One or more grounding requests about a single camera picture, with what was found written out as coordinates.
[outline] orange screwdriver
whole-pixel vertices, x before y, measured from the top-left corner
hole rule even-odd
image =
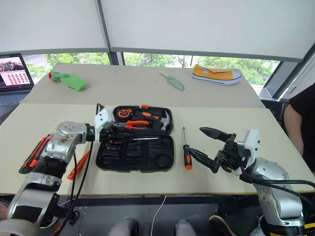
[[[192,169],[192,161],[191,161],[191,155],[188,153],[187,149],[189,145],[186,144],[186,134],[185,134],[185,127],[183,127],[183,134],[184,134],[184,163],[185,163],[185,168],[187,170]]]

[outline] black cable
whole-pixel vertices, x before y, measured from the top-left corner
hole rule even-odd
[[[87,175],[87,171],[88,171],[88,167],[89,167],[89,163],[90,163],[90,159],[91,159],[92,148],[93,148],[93,142],[91,142],[90,154],[89,154],[89,157],[88,157],[87,165],[86,165],[85,170],[84,170],[84,174],[83,174],[83,177],[82,177],[82,180],[81,180],[81,184],[80,184],[78,193],[77,193],[77,195],[76,195],[76,197],[75,197],[75,199],[74,199],[74,201],[73,201],[73,203],[72,203],[72,205],[71,205],[71,207],[70,207],[70,209],[69,209],[69,211],[68,211],[68,213],[67,213],[65,219],[63,220],[63,223],[62,223],[60,229],[59,229],[57,232],[55,232],[55,236],[58,236],[58,235],[61,233],[61,231],[64,229],[64,227],[65,227],[67,221],[68,221],[69,218],[70,218],[71,213],[73,212],[73,209],[74,209],[74,207],[75,207],[75,204],[76,204],[76,202],[78,201],[78,198],[79,198],[79,195],[80,195],[80,193],[81,193],[81,190],[82,190],[82,186],[83,186],[85,177],[86,177],[86,175]]]
[[[254,179],[255,181],[262,181],[262,179],[251,177],[251,179]],[[310,185],[315,189],[315,183],[307,180],[301,180],[301,179],[286,179],[286,180],[274,180],[274,179],[264,179],[265,183],[271,183],[271,184],[280,184],[280,183],[287,183],[287,184],[305,184]]]
[[[74,154],[73,154],[73,160],[74,160],[74,176],[73,176],[72,188],[71,188],[71,195],[70,195],[70,206],[71,206],[71,204],[72,204],[72,199],[73,199],[75,178],[77,177],[77,157],[75,156],[75,152],[74,152]]]
[[[271,188],[276,188],[276,189],[282,190],[284,192],[287,192],[287,193],[290,193],[290,194],[293,194],[293,195],[299,197],[301,200],[305,201],[309,205],[312,212],[315,212],[315,207],[312,204],[312,202],[310,200],[308,200],[306,197],[304,197],[302,194],[296,193],[290,189],[286,189],[286,188],[283,188],[283,187],[280,187],[277,185],[269,184],[269,183],[267,183],[267,180],[254,178],[245,171],[244,167],[241,167],[241,171],[242,171],[243,175],[247,179],[251,180],[253,183],[264,185],[264,186],[271,187]]]

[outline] robotic arm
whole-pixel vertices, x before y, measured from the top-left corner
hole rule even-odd
[[[0,235],[35,236],[39,227],[48,226],[54,216],[65,217],[66,209],[57,206],[56,192],[62,176],[78,144],[102,138],[114,122],[108,109],[103,108],[94,118],[94,126],[70,121],[58,125],[33,171],[13,198],[7,219],[0,222]]]
[[[303,235],[304,219],[303,207],[299,197],[280,189],[263,185],[264,180],[287,180],[288,173],[276,162],[257,157],[259,149],[258,130],[244,131],[238,142],[234,139],[236,134],[226,134],[217,129],[202,127],[200,130],[213,139],[225,142],[215,159],[210,159],[206,154],[187,148],[188,152],[201,164],[216,173],[220,166],[240,179],[253,183],[258,193],[259,203],[268,224],[269,230],[278,235]],[[260,179],[257,184],[249,177]],[[289,184],[275,184],[293,191]]]

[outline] tabletop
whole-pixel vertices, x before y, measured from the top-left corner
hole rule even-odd
[[[159,107],[248,107],[264,108],[250,84],[242,78],[222,86],[192,78],[192,68],[160,68],[118,65],[59,63],[54,71],[81,76],[87,86],[80,92],[44,76],[22,103],[94,105],[141,105]],[[180,80],[185,90],[170,85],[159,73]]]
[[[102,171],[95,164],[98,144],[94,145],[83,195],[109,194],[253,194],[255,188],[238,177],[222,170],[213,174],[205,166],[193,160],[192,170],[184,168],[182,127],[185,126],[187,143],[214,158],[224,143],[213,140],[199,127],[217,128],[226,133],[258,129],[260,152],[258,156],[276,161],[289,173],[291,179],[315,182],[315,177],[299,155],[289,138],[278,125],[268,109],[262,108],[183,108],[169,107],[172,111],[174,129],[171,133],[175,144],[175,161],[168,172],[118,173]],[[25,175],[18,173],[26,157],[32,152],[41,137],[55,133],[62,121],[93,123],[95,106],[74,104],[21,104],[0,126],[0,193],[15,194]],[[78,145],[80,159],[89,144]],[[59,194],[70,193],[71,181],[66,177],[73,168],[73,160],[63,176]],[[310,192],[311,187],[293,185],[295,191]]]

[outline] person's leg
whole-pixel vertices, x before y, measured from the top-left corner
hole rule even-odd
[[[138,222],[129,217],[124,218],[116,223],[109,231],[108,236],[137,236],[138,235]]]
[[[180,220],[175,226],[175,236],[197,236],[190,223]]]

